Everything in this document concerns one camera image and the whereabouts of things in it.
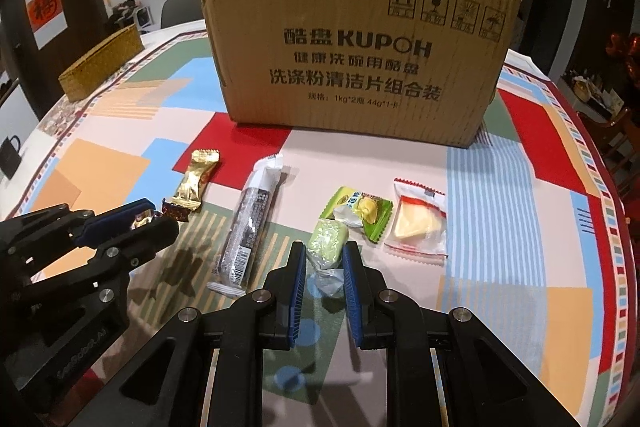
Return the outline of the pale green candy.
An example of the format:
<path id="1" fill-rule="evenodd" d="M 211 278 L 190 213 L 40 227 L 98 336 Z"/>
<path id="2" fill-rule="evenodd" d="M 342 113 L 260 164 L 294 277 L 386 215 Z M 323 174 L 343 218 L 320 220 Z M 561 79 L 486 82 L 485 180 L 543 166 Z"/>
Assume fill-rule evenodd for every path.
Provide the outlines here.
<path id="1" fill-rule="evenodd" d="M 307 257 L 316 270 L 335 269 L 340 265 L 348 228 L 331 219 L 319 219 L 306 245 Z"/>

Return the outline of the grey white snack bar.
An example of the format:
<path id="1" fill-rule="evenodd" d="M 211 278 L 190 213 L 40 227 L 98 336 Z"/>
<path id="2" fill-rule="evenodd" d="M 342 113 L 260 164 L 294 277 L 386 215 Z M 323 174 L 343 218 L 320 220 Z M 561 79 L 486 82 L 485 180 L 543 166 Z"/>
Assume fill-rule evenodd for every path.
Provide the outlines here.
<path id="1" fill-rule="evenodd" d="M 274 194 L 282 176 L 281 153 L 260 158 L 242 188 L 224 246 L 216 254 L 207 288 L 229 298 L 246 294 Z"/>

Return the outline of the small gold candy packet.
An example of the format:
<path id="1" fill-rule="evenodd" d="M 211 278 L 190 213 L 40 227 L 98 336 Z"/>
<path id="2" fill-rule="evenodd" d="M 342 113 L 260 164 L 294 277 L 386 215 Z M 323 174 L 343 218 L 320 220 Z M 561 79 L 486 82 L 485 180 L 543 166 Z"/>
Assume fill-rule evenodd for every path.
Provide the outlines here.
<path id="1" fill-rule="evenodd" d="M 219 161 L 218 150 L 194 150 L 174 195 L 163 199 L 162 213 L 188 222 L 192 213 L 201 208 L 205 187 Z"/>

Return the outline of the green yellow candy packet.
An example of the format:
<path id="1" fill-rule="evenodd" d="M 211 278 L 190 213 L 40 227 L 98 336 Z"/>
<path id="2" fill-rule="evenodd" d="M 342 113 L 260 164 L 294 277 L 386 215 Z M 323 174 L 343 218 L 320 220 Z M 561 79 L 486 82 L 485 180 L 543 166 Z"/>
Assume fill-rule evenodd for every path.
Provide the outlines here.
<path id="1" fill-rule="evenodd" d="M 393 210 L 391 200 L 341 186 L 323 208 L 320 218 L 341 222 L 349 230 L 356 230 L 369 242 L 377 244 L 382 239 Z"/>

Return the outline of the clear red-edged cake packet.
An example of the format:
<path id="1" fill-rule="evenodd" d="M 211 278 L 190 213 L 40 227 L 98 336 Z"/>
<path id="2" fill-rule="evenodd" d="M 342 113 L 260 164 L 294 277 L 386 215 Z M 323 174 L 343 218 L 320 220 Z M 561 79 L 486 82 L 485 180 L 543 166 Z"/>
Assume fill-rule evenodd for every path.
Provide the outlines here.
<path id="1" fill-rule="evenodd" d="M 442 263 L 447 257 L 447 199 L 422 183 L 396 178 L 397 210 L 385 250 L 416 262 Z"/>

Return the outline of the colourful patterned tablecloth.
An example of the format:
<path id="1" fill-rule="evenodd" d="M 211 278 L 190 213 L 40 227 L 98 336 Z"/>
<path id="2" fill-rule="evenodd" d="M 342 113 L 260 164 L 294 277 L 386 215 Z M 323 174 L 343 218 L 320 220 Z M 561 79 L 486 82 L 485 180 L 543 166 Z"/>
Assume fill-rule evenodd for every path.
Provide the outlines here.
<path id="1" fill-rule="evenodd" d="M 104 211 L 175 193 L 194 150 L 218 164 L 177 243 L 134 272 L 139 338 L 178 310 L 230 307 L 208 282 L 255 169 L 282 176 L 250 268 L 262 285 L 295 243 L 348 235 L 420 305 L 470 309 L 583 426 L 612 421 L 634 358 L 637 284 L 625 213 L 587 130 L 555 85 L 510 54 L 465 148 L 235 124 L 204 31 L 176 30 L 26 140 L 3 216 L 57 202 Z"/>

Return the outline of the white shoe rack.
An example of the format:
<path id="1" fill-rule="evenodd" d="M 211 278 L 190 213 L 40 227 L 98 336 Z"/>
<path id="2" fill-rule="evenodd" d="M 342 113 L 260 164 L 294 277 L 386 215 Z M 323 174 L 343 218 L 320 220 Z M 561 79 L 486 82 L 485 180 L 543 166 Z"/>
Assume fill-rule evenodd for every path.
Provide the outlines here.
<path id="1" fill-rule="evenodd" d="M 153 26 L 150 8 L 134 0 L 126 0 L 113 6 L 106 24 L 107 32 L 114 34 L 128 26 L 136 26 L 141 35 L 149 32 Z"/>

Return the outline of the red and white door poster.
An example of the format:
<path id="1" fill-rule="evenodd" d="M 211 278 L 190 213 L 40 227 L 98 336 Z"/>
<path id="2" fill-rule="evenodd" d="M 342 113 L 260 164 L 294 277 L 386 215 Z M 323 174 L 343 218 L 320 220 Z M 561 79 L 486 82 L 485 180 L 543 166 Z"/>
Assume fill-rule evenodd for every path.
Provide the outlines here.
<path id="1" fill-rule="evenodd" d="M 67 20 L 62 0 L 25 0 L 25 6 L 38 50 L 66 31 Z"/>

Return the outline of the grey chair left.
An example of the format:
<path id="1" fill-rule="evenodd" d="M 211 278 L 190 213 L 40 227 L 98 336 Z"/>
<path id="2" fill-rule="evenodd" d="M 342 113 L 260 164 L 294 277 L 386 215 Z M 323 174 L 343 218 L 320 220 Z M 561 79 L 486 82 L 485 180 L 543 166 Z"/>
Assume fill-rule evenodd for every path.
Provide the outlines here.
<path id="1" fill-rule="evenodd" d="M 165 29 L 202 18 L 201 0 L 166 0 L 160 12 L 160 28 Z"/>

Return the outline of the brown cardboard box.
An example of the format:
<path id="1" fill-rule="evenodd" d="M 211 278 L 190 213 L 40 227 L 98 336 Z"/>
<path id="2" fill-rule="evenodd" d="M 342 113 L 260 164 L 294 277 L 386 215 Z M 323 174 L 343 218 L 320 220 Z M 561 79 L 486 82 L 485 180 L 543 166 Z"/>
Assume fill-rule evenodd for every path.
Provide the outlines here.
<path id="1" fill-rule="evenodd" d="M 239 124 L 475 139 L 522 0 L 201 0 Z"/>

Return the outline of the white low cabinet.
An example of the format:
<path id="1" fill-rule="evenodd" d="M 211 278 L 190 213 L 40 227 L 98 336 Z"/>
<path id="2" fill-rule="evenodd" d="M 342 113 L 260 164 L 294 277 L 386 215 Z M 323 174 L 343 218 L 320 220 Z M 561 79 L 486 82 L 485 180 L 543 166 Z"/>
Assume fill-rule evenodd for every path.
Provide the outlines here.
<path id="1" fill-rule="evenodd" d="M 618 116 L 623 102 L 615 93 L 602 92 L 588 78 L 561 78 L 556 85 L 575 112 L 584 113 L 597 122 Z"/>

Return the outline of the red wooden chair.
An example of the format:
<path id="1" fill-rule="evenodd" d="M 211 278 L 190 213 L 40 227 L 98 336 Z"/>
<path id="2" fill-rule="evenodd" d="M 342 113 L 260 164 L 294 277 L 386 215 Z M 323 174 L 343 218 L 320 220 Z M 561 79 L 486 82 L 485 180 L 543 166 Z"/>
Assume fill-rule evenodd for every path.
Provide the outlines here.
<path id="1" fill-rule="evenodd" d="M 589 133 L 618 194 L 628 196 L 639 181 L 639 127 L 634 113 L 624 106 L 609 121 L 593 121 Z"/>

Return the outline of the red heart balloons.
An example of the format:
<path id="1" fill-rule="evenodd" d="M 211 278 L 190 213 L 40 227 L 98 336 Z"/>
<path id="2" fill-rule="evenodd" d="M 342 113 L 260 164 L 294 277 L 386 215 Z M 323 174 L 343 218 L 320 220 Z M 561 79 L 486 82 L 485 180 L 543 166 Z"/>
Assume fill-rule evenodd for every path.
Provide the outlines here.
<path id="1" fill-rule="evenodd" d="M 638 32 L 632 32 L 628 36 L 613 32 L 608 37 L 605 52 L 610 57 L 622 60 L 628 77 L 635 83 L 639 82 L 640 35 Z"/>

